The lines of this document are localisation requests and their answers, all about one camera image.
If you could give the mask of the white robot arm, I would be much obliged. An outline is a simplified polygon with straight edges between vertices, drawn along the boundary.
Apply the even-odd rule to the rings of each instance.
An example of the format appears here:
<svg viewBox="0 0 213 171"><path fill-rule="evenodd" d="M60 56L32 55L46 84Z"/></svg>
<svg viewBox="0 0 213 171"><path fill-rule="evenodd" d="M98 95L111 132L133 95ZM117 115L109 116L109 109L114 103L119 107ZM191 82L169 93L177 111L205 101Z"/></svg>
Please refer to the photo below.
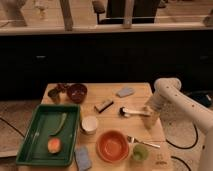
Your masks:
<svg viewBox="0 0 213 171"><path fill-rule="evenodd" d="M145 103L158 113L166 101L178 107L205 135L198 171L213 171L213 111L180 92L178 78L159 78L154 82L155 92Z"/></svg>

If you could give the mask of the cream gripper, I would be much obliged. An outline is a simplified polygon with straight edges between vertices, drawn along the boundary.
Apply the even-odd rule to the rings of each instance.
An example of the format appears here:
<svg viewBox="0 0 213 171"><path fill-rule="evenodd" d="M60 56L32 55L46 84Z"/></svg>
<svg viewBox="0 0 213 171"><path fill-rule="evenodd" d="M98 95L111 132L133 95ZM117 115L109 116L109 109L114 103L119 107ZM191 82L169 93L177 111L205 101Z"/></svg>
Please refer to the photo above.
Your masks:
<svg viewBox="0 0 213 171"><path fill-rule="evenodd" d="M160 116L160 113L158 111L153 110L150 107L145 107L144 111L146 114L146 117L143 118L144 126L147 129L151 129L156 124Z"/></svg>

